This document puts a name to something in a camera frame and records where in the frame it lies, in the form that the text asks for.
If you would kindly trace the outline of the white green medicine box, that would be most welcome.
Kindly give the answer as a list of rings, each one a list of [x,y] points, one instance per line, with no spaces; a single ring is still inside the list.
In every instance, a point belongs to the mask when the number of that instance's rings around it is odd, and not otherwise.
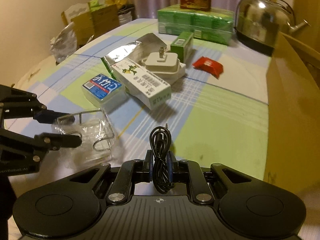
[[[131,59],[123,59],[111,69],[116,79],[148,109],[156,109],[171,99],[171,85]]]

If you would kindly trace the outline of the plaid tablecloth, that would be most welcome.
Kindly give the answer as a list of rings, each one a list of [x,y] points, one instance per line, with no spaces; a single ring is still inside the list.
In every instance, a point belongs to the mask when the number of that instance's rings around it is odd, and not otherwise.
[[[94,165],[144,159],[150,134],[169,132],[176,158],[203,167],[220,163],[254,178],[265,172],[268,132],[266,72],[270,58],[240,42],[193,39],[187,61],[168,48],[176,36],[156,20],[135,20],[89,42],[60,64],[40,68],[15,88],[31,92],[50,112],[5,121],[8,130],[80,140],[31,162],[40,170],[12,176],[17,195]]]

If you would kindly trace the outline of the green tissue multipack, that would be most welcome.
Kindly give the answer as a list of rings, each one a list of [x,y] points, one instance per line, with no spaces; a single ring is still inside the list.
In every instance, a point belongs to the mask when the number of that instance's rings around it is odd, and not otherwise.
[[[211,8],[210,11],[181,9],[171,5],[157,11],[158,32],[180,35],[193,32],[200,40],[228,45],[233,35],[234,12]]]

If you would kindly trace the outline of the white power adapter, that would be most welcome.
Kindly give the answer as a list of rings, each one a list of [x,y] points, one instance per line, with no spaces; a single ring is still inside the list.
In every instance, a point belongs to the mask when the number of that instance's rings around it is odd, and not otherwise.
[[[166,52],[164,47],[142,59],[142,64],[145,69],[170,85],[185,75],[186,65],[180,62],[176,53]]]

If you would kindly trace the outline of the blue white card box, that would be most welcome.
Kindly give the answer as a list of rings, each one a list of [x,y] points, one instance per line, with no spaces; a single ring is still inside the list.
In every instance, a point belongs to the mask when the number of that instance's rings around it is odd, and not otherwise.
[[[86,99],[98,109],[111,113],[127,99],[125,86],[104,74],[98,74],[81,86]]]

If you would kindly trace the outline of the red snack packet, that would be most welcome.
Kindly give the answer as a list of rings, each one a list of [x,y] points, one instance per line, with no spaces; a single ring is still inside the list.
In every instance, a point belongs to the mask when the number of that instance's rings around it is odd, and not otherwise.
[[[223,65],[217,61],[214,61],[208,57],[200,57],[196,62],[193,63],[195,69],[205,71],[217,79],[223,73]]]

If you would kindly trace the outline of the small green box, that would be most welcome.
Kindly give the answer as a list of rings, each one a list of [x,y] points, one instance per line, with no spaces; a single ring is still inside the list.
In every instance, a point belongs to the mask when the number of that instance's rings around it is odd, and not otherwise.
[[[184,31],[171,43],[170,51],[178,55],[181,63],[186,63],[193,51],[194,33]]]

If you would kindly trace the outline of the stainless steel kettle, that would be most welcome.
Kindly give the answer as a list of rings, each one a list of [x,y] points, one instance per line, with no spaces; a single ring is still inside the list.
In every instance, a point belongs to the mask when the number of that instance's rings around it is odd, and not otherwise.
[[[237,39],[247,47],[271,56],[279,32],[293,35],[309,23],[296,23],[295,12],[284,0],[240,0],[235,11]]]

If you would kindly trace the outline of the white plastic bag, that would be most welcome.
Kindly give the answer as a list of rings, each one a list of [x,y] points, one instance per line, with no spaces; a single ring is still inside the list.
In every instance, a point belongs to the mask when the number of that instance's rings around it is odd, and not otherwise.
[[[67,25],[57,37],[50,41],[50,53],[55,58],[56,65],[63,62],[77,50],[77,39],[74,22]]]

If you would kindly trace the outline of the silver foil pouch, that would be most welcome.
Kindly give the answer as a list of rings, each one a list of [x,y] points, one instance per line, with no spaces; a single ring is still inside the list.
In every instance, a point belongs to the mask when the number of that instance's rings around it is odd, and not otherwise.
[[[101,58],[110,75],[113,74],[111,66],[115,63],[129,58],[135,63],[140,63],[142,59],[148,57],[153,52],[158,52],[160,48],[167,48],[167,44],[154,33],[148,33],[134,40],[133,42],[119,46]]]

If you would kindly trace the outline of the cardboard box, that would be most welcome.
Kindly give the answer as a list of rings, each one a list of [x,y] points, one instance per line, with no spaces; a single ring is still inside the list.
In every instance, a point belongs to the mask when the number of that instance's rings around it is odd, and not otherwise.
[[[266,81],[264,181],[303,196],[319,187],[319,52],[279,33]]]

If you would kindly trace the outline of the brown carton on chair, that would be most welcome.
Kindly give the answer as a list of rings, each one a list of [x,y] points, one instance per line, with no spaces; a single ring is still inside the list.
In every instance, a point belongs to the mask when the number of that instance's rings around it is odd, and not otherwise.
[[[78,46],[120,26],[117,5],[106,0],[77,3],[61,13],[64,25],[74,23]]]

